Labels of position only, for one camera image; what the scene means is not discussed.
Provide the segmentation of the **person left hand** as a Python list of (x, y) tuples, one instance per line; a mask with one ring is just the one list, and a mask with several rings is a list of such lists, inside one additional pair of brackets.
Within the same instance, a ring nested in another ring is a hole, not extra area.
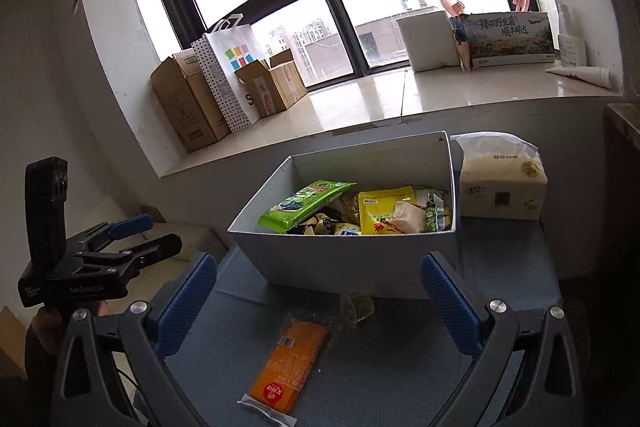
[(66, 333), (62, 314), (53, 307), (41, 307), (30, 322), (30, 328), (49, 355), (57, 355)]

